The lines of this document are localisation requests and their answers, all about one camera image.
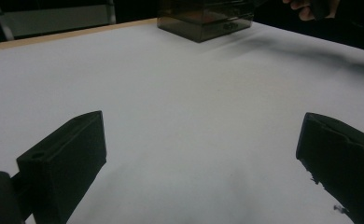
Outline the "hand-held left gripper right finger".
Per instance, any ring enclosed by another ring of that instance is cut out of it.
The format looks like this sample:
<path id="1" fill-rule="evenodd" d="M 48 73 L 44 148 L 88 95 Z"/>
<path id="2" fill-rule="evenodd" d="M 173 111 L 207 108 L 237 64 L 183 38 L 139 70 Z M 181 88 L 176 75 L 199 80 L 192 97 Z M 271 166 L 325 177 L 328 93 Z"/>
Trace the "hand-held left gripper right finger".
<path id="1" fill-rule="evenodd" d="M 364 224 L 364 133 L 337 119 L 307 113 L 296 158 L 355 224 Z"/>

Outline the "transparent plastic drawer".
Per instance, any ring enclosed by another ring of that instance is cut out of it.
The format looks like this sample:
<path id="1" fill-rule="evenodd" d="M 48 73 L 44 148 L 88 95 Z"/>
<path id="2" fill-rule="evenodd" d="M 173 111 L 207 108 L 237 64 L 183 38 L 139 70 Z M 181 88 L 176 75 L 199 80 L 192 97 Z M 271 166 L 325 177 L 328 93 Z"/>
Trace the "transparent plastic drawer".
<path id="1" fill-rule="evenodd" d="M 224 21 L 207 23 L 202 27 L 198 43 L 250 28 L 253 18 L 253 14 L 248 14 L 239 18 L 229 18 Z"/>

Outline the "smoky transparent drawer box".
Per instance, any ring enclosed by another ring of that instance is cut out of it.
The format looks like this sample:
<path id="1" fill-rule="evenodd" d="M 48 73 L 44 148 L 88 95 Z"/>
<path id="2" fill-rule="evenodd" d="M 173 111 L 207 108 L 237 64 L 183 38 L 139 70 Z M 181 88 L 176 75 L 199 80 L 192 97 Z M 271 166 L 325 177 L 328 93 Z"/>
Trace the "smoky transparent drawer box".
<path id="1" fill-rule="evenodd" d="M 160 0 L 160 29 L 198 43 L 202 27 L 211 22 L 254 15 L 252 0 Z"/>

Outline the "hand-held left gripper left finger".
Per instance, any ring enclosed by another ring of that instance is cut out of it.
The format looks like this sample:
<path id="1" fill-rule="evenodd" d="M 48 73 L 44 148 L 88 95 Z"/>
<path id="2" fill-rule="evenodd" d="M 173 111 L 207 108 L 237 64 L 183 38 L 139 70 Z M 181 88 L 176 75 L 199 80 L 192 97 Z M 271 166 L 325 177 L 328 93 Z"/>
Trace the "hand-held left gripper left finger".
<path id="1" fill-rule="evenodd" d="M 66 224 L 106 163 L 103 113 L 67 121 L 17 158 L 36 224 Z"/>

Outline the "white table cover sheet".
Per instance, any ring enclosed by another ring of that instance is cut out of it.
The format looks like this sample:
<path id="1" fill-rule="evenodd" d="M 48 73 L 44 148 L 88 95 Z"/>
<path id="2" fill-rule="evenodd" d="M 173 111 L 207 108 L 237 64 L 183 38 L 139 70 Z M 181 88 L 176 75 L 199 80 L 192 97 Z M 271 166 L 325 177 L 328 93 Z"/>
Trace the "white table cover sheet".
<path id="1" fill-rule="evenodd" d="M 70 224 L 353 224 L 295 151 L 308 112 L 364 132 L 364 50 L 259 23 L 0 44 L 0 171 L 95 110 L 107 162 Z"/>

